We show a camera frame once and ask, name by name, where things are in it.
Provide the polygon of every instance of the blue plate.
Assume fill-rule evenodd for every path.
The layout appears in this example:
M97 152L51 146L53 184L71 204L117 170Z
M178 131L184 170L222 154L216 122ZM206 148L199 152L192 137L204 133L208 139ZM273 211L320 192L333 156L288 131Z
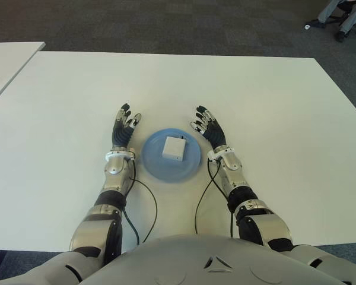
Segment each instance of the blue plate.
M186 140L183 161L162 157L166 137ZM162 129L152 134L142 148L142 162L153 176L165 182L178 182L192 176L201 162L201 148L187 132L180 129Z

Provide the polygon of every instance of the wire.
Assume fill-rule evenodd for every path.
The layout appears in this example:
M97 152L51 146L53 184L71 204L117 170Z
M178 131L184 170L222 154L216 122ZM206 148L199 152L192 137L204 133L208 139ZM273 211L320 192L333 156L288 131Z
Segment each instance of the wire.
M207 160L207 169L208 169L208 171L209 171L209 159ZM206 191L207 191L208 187L209 187L209 186L211 185L211 183L214 181L214 178L215 178L216 175L218 174L219 170L220 170L220 164L218 164L218 169L216 170L216 173L215 173L214 177L212 177L212 175L211 175L211 181L207 184L207 187L204 189L204 191L203 191L203 193L202 193L202 196L201 196L201 198L199 199L199 202L198 202L198 204L197 204L197 206L196 206L195 216L194 216L194 226L195 226L195 233L196 233L196 234L198 234L198 228L197 228L197 226L196 226L196 216L197 216L197 214L198 214L199 206L200 206L200 204L201 204L201 202L202 202L202 199L203 199L204 194L206 194Z
M128 221L129 225L131 226L132 230L135 232L137 245L140 245L140 237L138 236L138 232L137 232L135 226L132 224L130 218L128 217L128 214L126 213L125 209L124 209L124 216L125 216L126 220Z
M230 234L231 234L231 238L233 238L233 213L231 213Z
M212 177L211 171L209 170L209 159L207 159L207 171L208 171L208 175L211 178L211 181L214 182L215 186L218 188L218 190L220 191L220 193L223 195L223 197L228 201L227 196L224 194L223 190L219 187L219 185L216 183L215 177Z
M140 183L141 185L143 185L145 188L147 188L147 190L149 191L150 195L152 195L152 197L153 197L153 200L154 200L154 205L155 205L155 216L154 216L154 221L153 221L153 224L152 224L151 228L149 229L149 232L148 232L147 236L146 236L146 237L145 237L145 239L142 241L142 243L144 243L144 242L148 239L148 237L149 237L150 233L152 232L152 230L153 230L153 228L154 228L155 222L157 221L157 216L158 216L158 206L157 206L157 200L155 199L155 196L154 196L154 194L153 194L152 190L150 190L150 188L149 188L149 187L147 187L147 186L146 186L146 184L144 184L144 183L143 183L143 182L141 182L140 180L135 179L134 181L137 181L138 183Z
M125 194L125 198L128 196L128 194L130 193L130 191L132 190L133 188L133 185L135 184L135 180L136 180L136 164L135 164L135 161L132 160L132 163L133 163L133 179L132 179L132 184L131 186L129 187L129 190L127 191L127 193ZM125 216L125 219L128 221L128 224L131 226L132 230L135 232L135 236L136 236L136 240L137 240L137 245L140 244L140 237L138 235L138 232L136 230L136 227L133 225L133 223L131 222L130 218L128 217L128 214L126 213L125 209L124 209L124 216Z
M135 161L132 160L132 164L133 164L133 178L132 179L132 184L131 184L131 187L129 187L129 190L127 191L127 193L125 194L125 198L128 196L128 194L130 193L130 191L132 190L133 188L133 185L135 184L135 179L136 179L136 164L135 164Z
M150 190L150 188L149 188L146 184L144 184L144 183L141 182L140 180L137 180L137 179L136 179L136 164L135 164L135 161L134 161L134 160L132 160L132 164L133 164L133 178L131 178L131 179L132 179L132 184L131 184L131 186L129 187L129 190L127 191L127 193L125 194L125 198L128 196L128 194L129 194L130 191L132 190L132 188L133 188L133 186L134 186L134 184L135 184L135 181L137 181L138 183L140 183L141 185L143 185L145 188L147 188L147 190L149 191L150 195L152 195L152 197L153 197L154 205L155 205L154 221L153 221L153 224L152 224L151 228L149 229L149 232L148 232L147 236L146 236L145 239L142 241L142 243L144 243L144 242L148 239L150 233L152 232L152 230L153 230L153 228L154 228L155 222L157 221L158 206L157 206L157 200L155 199L155 196L154 196L152 190ZM139 244L140 244L139 234L138 234L138 232L137 232L137 230L136 230L136 227L135 227L135 226L133 225L133 223L131 222L131 220L130 220L130 218L128 217L128 215L127 215L127 213L126 213L125 210L124 210L124 216L125 216L125 219L128 221L129 225L131 226L132 230L135 232L135 236L136 236L136 240L137 240L137 245L139 245Z
M219 167L220 167L220 162L217 161L217 163L219 163L218 165L218 170L216 172L216 174L218 173L219 171ZM218 190L220 191L220 193L223 195L223 197L227 200L228 202L228 198L227 196L224 194L223 190L219 187L219 185L217 184L216 180L215 180L215 176L212 177L212 174L211 174L211 171L209 169L209 159L207 159L207 171L208 171L208 175L209 177L211 178L211 182L213 182L215 184L215 186L218 188ZM233 238L233 214L231 213L231 224L230 224L230 235L231 235L231 238Z

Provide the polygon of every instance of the person's leg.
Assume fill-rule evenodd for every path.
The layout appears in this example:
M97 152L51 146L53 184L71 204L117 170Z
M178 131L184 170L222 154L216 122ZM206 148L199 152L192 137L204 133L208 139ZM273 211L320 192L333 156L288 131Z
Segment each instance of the person's leg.
M347 34L355 23L356 23L356 5L354 5L354 8L350 13L349 17L341 25L340 31Z
M322 12L318 15L318 20L321 23L325 23L328 17L331 16L332 12L338 6L338 4L345 2L346 0L330 0L327 6L323 9Z

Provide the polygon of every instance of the small white box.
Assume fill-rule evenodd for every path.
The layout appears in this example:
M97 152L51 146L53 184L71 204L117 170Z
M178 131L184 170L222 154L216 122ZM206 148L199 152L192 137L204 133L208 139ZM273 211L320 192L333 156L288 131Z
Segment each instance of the small white box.
M183 138L166 137L162 156L166 159L182 161L186 140Z

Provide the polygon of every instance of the gray carpet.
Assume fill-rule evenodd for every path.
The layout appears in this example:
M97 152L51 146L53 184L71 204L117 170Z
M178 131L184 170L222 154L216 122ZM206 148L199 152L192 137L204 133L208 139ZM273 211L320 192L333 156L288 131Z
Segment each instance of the gray carpet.
M45 41L45 50L315 58L356 107L356 34L338 43L336 25L303 29L326 2L0 0L0 42Z

